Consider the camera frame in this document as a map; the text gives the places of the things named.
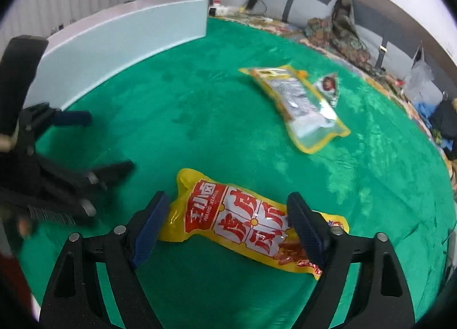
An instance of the black bag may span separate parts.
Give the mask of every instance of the black bag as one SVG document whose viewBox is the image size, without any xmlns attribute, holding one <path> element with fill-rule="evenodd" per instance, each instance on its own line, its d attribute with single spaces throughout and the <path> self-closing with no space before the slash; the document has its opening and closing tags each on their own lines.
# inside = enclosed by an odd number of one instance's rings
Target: black bag
<svg viewBox="0 0 457 329">
<path fill-rule="evenodd" d="M 447 159 L 449 160 L 455 160 L 457 159 L 457 140 L 454 140 L 454 143 L 452 144 L 452 150 L 449 150 L 447 147 L 443 149 L 444 153 L 447 156 Z"/>
<path fill-rule="evenodd" d="M 457 111 L 452 106 L 452 100 L 441 101 L 429 120 L 432 127 L 440 131 L 442 138 L 457 138 Z"/>
</svg>

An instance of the green carpet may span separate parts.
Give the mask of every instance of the green carpet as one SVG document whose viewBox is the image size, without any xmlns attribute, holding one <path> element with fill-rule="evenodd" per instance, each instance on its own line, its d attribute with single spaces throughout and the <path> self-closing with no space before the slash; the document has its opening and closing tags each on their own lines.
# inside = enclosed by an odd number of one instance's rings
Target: green carpet
<svg viewBox="0 0 457 329">
<path fill-rule="evenodd" d="M 56 128 L 39 151 L 71 168 L 129 158 L 138 168 L 98 207 L 96 227 L 42 223 L 20 260 L 38 302 L 73 231 L 100 235 L 144 208 L 156 190 L 177 194 L 175 176 L 193 168 L 275 201 L 299 191 L 312 209 L 347 218 L 351 233 L 385 232 L 403 265 L 420 317 L 433 302 L 455 222 L 452 190 L 436 149 L 399 107 L 363 80 L 302 45 L 210 19 L 207 37 L 151 57 L 111 78 L 71 108 L 90 110 L 89 128 Z M 316 154 L 295 148 L 271 101 L 240 67 L 291 63 L 310 81 L 337 71 L 336 112 L 351 130 Z M 106 269 L 101 287 L 114 324 Z M 357 266 L 333 324 L 343 322 Z M 158 242 L 138 269 L 165 329 L 289 328 L 315 286 L 309 274 L 267 267 L 193 236 Z"/>
</svg>

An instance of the blue gripper pad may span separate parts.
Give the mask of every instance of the blue gripper pad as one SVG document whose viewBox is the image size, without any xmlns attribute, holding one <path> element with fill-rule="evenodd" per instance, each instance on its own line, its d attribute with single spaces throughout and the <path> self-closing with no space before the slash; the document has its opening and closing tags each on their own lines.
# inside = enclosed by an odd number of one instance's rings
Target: blue gripper pad
<svg viewBox="0 0 457 329">
<path fill-rule="evenodd" d="M 309 261 L 323 270 L 326 264 L 325 252 L 330 242 L 327 222 L 319 213 L 309 209 L 298 192 L 293 192 L 287 198 L 287 214 Z"/>
<path fill-rule="evenodd" d="M 144 212 L 144 214 L 141 214 L 141 222 L 144 223 L 136 234 L 133 243 L 134 252 L 130 259 L 130 263 L 134 269 L 145 262 L 151 254 L 165 218 L 168 215 L 169 207 L 170 199 L 168 196 L 163 191 L 158 191 L 148 207 L 144 211 L 141 211 Z"/>
</svg>

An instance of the small snack packet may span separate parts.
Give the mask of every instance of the small snack packet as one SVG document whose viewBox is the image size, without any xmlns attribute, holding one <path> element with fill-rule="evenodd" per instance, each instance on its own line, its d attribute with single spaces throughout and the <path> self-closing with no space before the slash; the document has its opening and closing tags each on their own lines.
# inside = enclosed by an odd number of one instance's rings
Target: small snack packet
<svg viewBox="0 0 457 329">
<path fill-rule="evenodd" d="M 337 73 L 325 75 L 314 83 L 332 108 L 336 106 L 340 97 L 339 84 L 340 79 Z"/>
<path fill-rule="evenodd" d="M 289 136 L 303 152 L 313 154 L 336 136 L 350 131 L 303 70 L 285 65 L 280 68 L 243 68 L 275 101 Z"/>
<path fill-rule="evenodd" d="M 193 169 L 177 176 L 178 198 L 160 240 L 181 242 L 203 235 L 245 257 L 289 272 L 322 271 L 306 257 L 286 206 L 236 185 L 224 185 Z M 349 232 L 344 217 L 321 213 L 330 226 Z"/>
</svg>

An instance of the transparent snack package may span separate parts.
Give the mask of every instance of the transparent snack package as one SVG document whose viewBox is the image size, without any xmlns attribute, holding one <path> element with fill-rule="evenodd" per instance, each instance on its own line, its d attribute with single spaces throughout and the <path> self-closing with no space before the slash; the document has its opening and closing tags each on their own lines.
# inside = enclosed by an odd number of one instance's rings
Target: transparent snack package
<svg viewBox="0 0 457 329">
<path fill-rule="evenodd" d="M 308 73 L 285 65 L 279 68 L 242 68 L 274 100 L 294 144 L 313 154 L 334 137 L 350 134 Z"/>
</svg>

